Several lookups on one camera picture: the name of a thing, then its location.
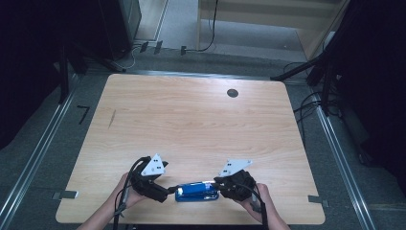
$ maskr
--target white triangular marker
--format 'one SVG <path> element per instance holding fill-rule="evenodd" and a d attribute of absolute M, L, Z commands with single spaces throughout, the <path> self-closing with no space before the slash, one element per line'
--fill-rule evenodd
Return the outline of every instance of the white triangular marker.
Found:
<path fill-rule="evenodd" d="M 253 164 L 252 160 L 227 160 L 223 170 L 218 174 L 220 177 L 233 175 L 245 167 Z"/>
<path fill-rule="evenodd" d="M 156 153 L 146 167 L 141 172 L 141 175 L 155 175 L 155 174 L 163 174 L 165 173 L 164 164 L 162 164 L 161 156 Z"/>

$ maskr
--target blue object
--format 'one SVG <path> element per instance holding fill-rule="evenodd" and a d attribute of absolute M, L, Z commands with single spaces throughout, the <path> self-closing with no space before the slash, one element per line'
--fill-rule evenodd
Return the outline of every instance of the blue object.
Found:
<path fill-rule="evenodd" d="M 218 190 L 212 186 L 211 181 L 201 181 L 181 184 L 175 192 L 178 202 L 210 201 L 218 199 Z"/>

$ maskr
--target black cable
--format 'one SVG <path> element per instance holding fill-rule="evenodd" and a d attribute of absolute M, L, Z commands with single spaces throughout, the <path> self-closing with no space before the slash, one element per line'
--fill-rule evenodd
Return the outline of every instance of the black cable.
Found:
<path fill-rule="evenodd" d="M 210 29 L 210 32 L 213 34 L 214 33 L 214 31 L 213 31 L 213 29 L 212 29 L 212 24 L 210 23 L 210 19 L 208 20 L 208 23 L 209 23 L 209 29 Z"/>
<path fill-rule="evenodd" d="M 200 49 L 200 50 L 185 50 L 185 51 L 192 51 L 192 52 L 205 52 L 205 51 L 207 51 L 211 46 L 212 46 L 212 44 L 213 44 L 213 41 L 214 41 L 214 35 L 215 35 L 215 32 L 214 32 L 214 28 L 215 28 L 215 17 L 216 17 L 216 15 L 217 15 L 217 6 L 218 6 L 218 0 L 215 0 L 215 8 L 214 8 L 214 17 L 213 17 L 213 28 L 212 28 L 212 41 L 210 42 L 210 44 L 209 44 L 209 46 L 208 47 L 206 47 L 206 48 L 204 48 L 204 49 Z"/>
<path fill-rule="evenodd" d="M 117 198 L 119 197 L 119 194 L 123 192 L 123 189 L 121 189 L 117 194 L 116 194 L 116 199 L 114 201 L 114 207 L 117 207 Z"/>
<path fill-rule="evenodd" d="M 236 185 L 249 190 L 254 196 L 257 197 L 257 199 L 259 200 L 259 203 L 260 203 L 260 215 L 262 216 L 263 228 L 266 230 L 269 229 L 268 228 L 268 216 L 266 214 L 266 205 L 265 205 L 265 202 L 263 202 L 262 198 L 260 198 L 260 195 L 257 192 L 255 192 L 255 190 L 251 189 L 250 187 L 248 187 L 246 185 L 238 184 L 238 183 L 236 183 Z"/>
<path fill-rule="evenodd" d="M 290 63 L 288 63 L 288 64 L 285 64 L 284 67 L 283 67 L 283 73 L 286 73 L 286 68 L 287 68 L 287 66 L 292 65 L 292 64 L 305 64 L 305 62 L 299 62 L 299 61 L 296 62 L 296 61 L 295 61 L 295 62 L 290 62 Z"/>
<path fill-rule="evenodd" d="M 257 183 L 255 184 L 255 188 L 257 189 L 257 191 L 258 191 L 258 195 L 260 196 L 260 192 L 259 192 L 259 189 L 258 189 L 258 185 L 257 185 Z"/>
<path fill-rule="evenodd" d="M 130 178 L 131 178 L 131 175 L 132 175 L 132 172 L 134 171 L 134 168 L 138 165 L 138 163 L 140 163 L 141 161 L 145 161 L 145 160 L 148 160 L 148 157 L 141 157 L 140 159 L 138 159 L 138 160 L 132 165 L 131 169 L 129 170 L 128 175 L 127 175 L 127 178 L 125 179 L 125 183 L 124 183 L 123 189 L 121 190 L 121 194 L 122 194 L 122 195 L 121 195 L 121 197 L 120 197 L 119 207 L 120 207 L 121 205 L 123 205 L 123 200 L 124 200 L 124 193 L 123 193 L 123 191 L 125 191 L 125 190 L 127 189 L 127 187 L 128 187 L 128 181 L 129 181 Z M 117 211 L 118 211 L 118 210 L 116 209 L 116 207 L 114 207 L 114 213 L 115 213 L 115 215 L 114 215 L 114 225 L 113 225 L 113 229 L 114 229 L 114 230 L 117 230 L 118 227 L 119 227 L 119 217 L 120 217 L 120 213 L 117 213 L 117 214 L 116 214 Z"/>
<path fill-rule="evenodd" d="M 311 96 L 313 96 L 313 95 L 315 95 L 315 94 L 321 94 L 321 93 L 322 93 L 322 92 L 314 92 L 314 93 L 311 93 L 310 95 L 308 95 L 307 97 L 304 98 L 304 100 L 302 101 L 301 106 L 300 106 L 299 108 L 293 110 L 294 113 L 296 113 L 296 112 L 298 112 L 298 111 L 300 112 L 299 120 L 297 120 L 296 123 L 301 123 L 301 128 L 302 128 L 302 140 L 303 140 L 303 143 L 304 143 L 304 149 L 305 149 L 305 125 L 304 125 L 303 120 L 304 120 L 304 118 L 310 116 L 310 115 L 314 112 L 315 109 L 314 109 L 314 108 L 310 108 L 310 109 L 308 109 L 304 114 L 303 114 L 303 110 L 304 110 L 305 108 L 309 107 L 309 106 L 319 106 L 319 105 L 321 105 L 321 101 L 315 101 L 315 102 L 311 102 L 311 103 L 307 103 L 307 104 L 305 104 L 305 102 L 306 102 Z M 327 102 L 327 109 L 328 109 L 330 106 L 338 106 L 336 100 L 328 101 L 328 102 Z"/>

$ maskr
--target metal frame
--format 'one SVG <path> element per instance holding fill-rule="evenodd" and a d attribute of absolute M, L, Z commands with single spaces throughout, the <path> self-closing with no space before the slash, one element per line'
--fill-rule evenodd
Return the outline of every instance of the metal frame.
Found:
<path fill-rule="evenodd" d="M 47 152 L 47 149 L 56 134 L 59 124 L 65 116 L 66 111 L 68 110 L 68 107 L 75 94 L 76 88 L 79 85 L 79 81 L 79 76 L 75 74 L 72 77 L 72 91 L 70 92 L 64 103 L 60 103 L 56 108 L 56 112 L 54 113 L 51 122 L 47 125 L 26 167 L 18 177 L 17 182 L 10 190 L 6 198 L 6 202 L 3 204 L 0 212 L 0 229 L 9 228 L 12 218 L 14 217 L 14 214 L 17 211 L 18 206 L 20 205 L 25 193 L 27 193 L 27 190 L 30 187 L 31 182 L 33 181 L 35 173 L 38 170 L 39 165 L 41 164 L 42 159 L 44 158 L 45 153 Z"/>
<path fill-rule="evenodd" d="M 182 72 L 164 72 L 164 71 L 134 71 L 128 74 L 138 75 L 154 75 L 154 76 L 180 76 L 180 77 L 195 77 L 195 78 L 217 78 L 217 79 L 241 79 L 241 80 L 253 80 L 253 81 L 267 81 L 267 77 L 250 77 L 250 76 L 236 76 L 236 75 L 217 75 L 217 74 L 199 74 L 199 73 L 182 73 Z M 75 95 L 77 86 L 79 85 L 80 77 L 74 75 L 72 78 L 72 91 L 68 95 L 64 103 L 60 104 L 56 112 L 42 134 L 33 154 L 28 161 L 25 169 L 20 174 L 17 182 L 11 189 L 5 204 L 0 212 L 0 229 L 7 229 L 11 223 L 11 220 L 21 203 L 25 193 L 27 192 L 34 175 L 45 156 L 45 153 L 50 146 L 56 131 L 62 121 L 65 113 Z M 285 81 L 286 84 L 293 85 L 306 85 L 305 80 L 302 79 L 289 79 Z M 316 95 L 313 98 L 315 101 L 320 100 Z M 326 137 L 330 144 L 334 158 L 337 163 L 337 167 L 342 175 L 347 191 L 354 207 L 355 213 L 358 216 L 360 224 L 364 230 L 376 229 L 368 206 L 362 196 L 362 193 L 355 181 L 355 178 L 351 172 L 350 165 L 347 162 L 347 158 L 341 148 L 341 145 L 334 132 L 334 128 L 330 122 L 329 117 L 326 117 L 322 108 L 317 108 L 317 114 L 319 116 L 322 127 L 325 131 Z"/>
<path fill-rule="evenodd" d="M 320 97 L 315 95 L 314 101 L 320 101 Z M 347 192 L 349 192 L 352 206 L 356 215 L 358 216 L 362 229 L 375 230 L 376 226 L 373 222 L 370 210 L 352 174 L 350 165 L 347 162 L 347 157 L 341 148 L 340 142 L 338 141 L 337 135 L 334 132 L 334 128 L 329 117 L 326 116 L 325 112 L 320 106 L 317 107 L 317 115 L 319 116 L 320 123 L 325 131 L 328 143 L 330 144 L 334 159 L 337 163 L 337 167 L 340 171 L 341 177 L 343 178 L 344 184 L 346 185 Z"/>

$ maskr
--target wooden table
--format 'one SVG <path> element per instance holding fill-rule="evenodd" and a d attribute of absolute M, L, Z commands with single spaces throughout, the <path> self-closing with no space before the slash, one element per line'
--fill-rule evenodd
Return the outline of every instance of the wooden table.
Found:
<path fill-rule="evenodd" d="M 307 59 L 323 47 L 341 23 L 350 0 L 221 0 L 216 20 L 295 28 Z M 199 0 L 196 47 L 200 20 L 214 18 L 215 0 Z"/>
<path fill-rule="evenodd" d="M 236 98 L 227 90 L 238 91 Z M 212 180 L 226 160 L 252 159 L 246 168 L 265 183 L 288 224 L 321 224 L 317 196 L 286 89 L 281 82 L 112 75 L 62 199 L 59 222 L 84 222 L 142 156 L 160 153 L 163 187 Z M 177 203 L 144 200 L 121 223 L 258 224 L 231 199 Z"/>

